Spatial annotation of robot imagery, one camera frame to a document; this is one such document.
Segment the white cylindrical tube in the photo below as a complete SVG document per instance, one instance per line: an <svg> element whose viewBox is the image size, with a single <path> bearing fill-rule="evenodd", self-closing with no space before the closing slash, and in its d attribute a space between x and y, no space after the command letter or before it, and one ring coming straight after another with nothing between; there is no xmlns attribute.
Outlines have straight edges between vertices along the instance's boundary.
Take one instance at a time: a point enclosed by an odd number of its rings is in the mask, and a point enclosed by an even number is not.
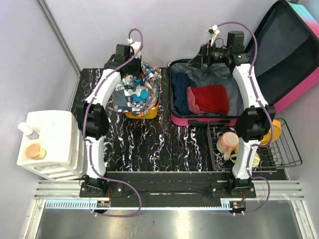
<svg viewBox="0 0 319 239"><path fill-rule="evenodd" d="M38 139L39 134L32 129L26 122L21 122L18 126L18 129L25 134L25 136L31 140Z"/></svg>

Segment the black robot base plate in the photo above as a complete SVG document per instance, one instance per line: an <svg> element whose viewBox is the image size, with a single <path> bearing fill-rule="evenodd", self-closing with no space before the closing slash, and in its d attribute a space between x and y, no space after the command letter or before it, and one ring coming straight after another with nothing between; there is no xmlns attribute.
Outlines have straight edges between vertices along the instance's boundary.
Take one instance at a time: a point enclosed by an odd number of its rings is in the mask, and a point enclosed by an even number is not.
<svg viewBox="0 0 319 239"><path fill-rule="evenodd" d="M113 198L127 196L133 190L141 195L150 194L199 194L212 198L256 198L252 181L243 186L231 185L230 172L108 172L107 182L87 176L80 186L80 197L104 197L111 193Z"/></svg>

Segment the orange plastic basket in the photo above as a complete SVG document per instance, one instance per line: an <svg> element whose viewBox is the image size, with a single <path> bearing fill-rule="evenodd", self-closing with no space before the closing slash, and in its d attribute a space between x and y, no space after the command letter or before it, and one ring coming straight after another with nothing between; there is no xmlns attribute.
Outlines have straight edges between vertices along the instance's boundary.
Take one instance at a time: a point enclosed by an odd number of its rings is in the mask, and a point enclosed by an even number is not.
<svg viewBox="0 0 319 239"><path fill-rule="evenodd" d="M128 89L129 107L124 114L130 119L154 119L158 114L161 93L161 69L146 62L141 64L140 77L133 77Z"/></svg>

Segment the red garment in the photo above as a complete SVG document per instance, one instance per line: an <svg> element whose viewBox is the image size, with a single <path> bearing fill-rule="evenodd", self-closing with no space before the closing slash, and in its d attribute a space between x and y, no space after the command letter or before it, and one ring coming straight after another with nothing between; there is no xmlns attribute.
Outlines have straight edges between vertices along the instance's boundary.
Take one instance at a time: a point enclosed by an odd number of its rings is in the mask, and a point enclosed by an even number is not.
<svg viewBox="0 0 319 239"><path fill-rule="evenodd" d="M227 115L229 112L229 100L223 85L211 85L204 87L191 87L195 95L195 102L206 113Z"/></svg>

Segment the gold lidded cosmetic jar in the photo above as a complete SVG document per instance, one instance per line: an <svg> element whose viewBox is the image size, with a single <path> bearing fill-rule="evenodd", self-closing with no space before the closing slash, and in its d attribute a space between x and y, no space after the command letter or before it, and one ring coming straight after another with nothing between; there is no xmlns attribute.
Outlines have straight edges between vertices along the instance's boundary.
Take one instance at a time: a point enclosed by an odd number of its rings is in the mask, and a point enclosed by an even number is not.
<svg viewBox="0 0 319 239"><path fill-rule="evenodd" d="M41 160L46 156L46 150L39 144L31 144L26 148L25 155L32 160Z"/></svg>

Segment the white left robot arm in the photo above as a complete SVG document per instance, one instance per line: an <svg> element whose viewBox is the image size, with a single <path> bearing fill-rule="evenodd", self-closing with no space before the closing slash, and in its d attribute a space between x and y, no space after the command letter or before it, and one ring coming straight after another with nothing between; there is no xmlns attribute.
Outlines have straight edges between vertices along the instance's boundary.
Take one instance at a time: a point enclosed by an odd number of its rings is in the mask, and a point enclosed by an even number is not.
<svg viewBox="0 0 319 239"><path fill-rule="evenodd" d="M106 104L123 76L141 72L141 42L118 44L104 65L102 77L85 101L76 105L76 120L86 145L88 169L81 184L80 197L103 197L110 193L104 164L104 139L109 130Z"/></svg>

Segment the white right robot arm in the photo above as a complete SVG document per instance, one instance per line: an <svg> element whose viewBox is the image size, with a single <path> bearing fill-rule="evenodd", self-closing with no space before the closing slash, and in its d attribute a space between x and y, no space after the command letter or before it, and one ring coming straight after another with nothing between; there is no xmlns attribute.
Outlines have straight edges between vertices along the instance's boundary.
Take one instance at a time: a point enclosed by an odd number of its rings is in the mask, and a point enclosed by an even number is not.
<svg viewBox="0 0 319 239"><path fill-rule="evenodd" d="M199 53L188 62L192 68L202 69L204 65L224 63L232 73L239 87L244 111L235 124L235 131L225 132L217 140L210 139L210 149L219 151L224 160L237 150L234 166L224 183L212 184L214 198L256 196L252 182L252 165L258 147L268 132L273 133L274 107L268 105L262 95L254 73L256 56L244 53L244 33L228 32L227 46L218 48L215 40L220 33L216 25L208 29L211 40L201 45Z"/></svg>

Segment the pink ribbed garment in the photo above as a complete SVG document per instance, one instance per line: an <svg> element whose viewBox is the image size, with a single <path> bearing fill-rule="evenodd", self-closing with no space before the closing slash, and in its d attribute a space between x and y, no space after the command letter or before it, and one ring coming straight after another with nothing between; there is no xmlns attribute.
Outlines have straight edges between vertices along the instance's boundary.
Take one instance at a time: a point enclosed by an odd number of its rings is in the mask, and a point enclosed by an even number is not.
<svg viewBox="0 0 319 239"><path fill-rule="evenodd" d="M199 114L205 114L206 113L206 111L201 110L199 108L198 104L195 102L195 95L192 92L191 87L187 88L187 101L188 101L189 110L193 114L199 115Z"/></svg>

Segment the teal and pink kids suitcase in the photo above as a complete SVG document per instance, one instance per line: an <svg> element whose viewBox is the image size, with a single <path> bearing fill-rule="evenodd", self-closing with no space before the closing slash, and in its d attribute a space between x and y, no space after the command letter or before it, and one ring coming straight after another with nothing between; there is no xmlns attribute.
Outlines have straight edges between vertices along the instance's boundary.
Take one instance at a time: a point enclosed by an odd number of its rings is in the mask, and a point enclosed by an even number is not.
<svg viewBox="0 0 319 239"><path fill-rule="evenodd" d="M279 0L268 10L254 34L245 52L257 57L254 71L259 88L269 105L281 112L319 81L319 24L303 5ZM170 84L172 73L181 72L198 87L223 85L230 105L226 117L238 118L244 106L229 68L225 64L213 64L198 70L187 63L186 59L169 63ZM183 116L173 102L170 85L170 116L179 126L223 118L215 113Z"/></svg>

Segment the colourful patterned cloth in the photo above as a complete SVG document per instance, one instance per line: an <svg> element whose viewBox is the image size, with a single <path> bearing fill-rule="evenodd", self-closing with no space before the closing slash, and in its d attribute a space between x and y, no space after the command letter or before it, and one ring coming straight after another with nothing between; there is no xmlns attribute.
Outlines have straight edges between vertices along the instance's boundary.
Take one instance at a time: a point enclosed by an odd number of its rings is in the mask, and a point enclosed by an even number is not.
<svg viewBox="0 0 319 239"><path fill-rule="evenodd" d="M126 74L113 91L113 109L134 117L145 117L156 106L160 95L161 70L141 63L139 76Z"/></svg>

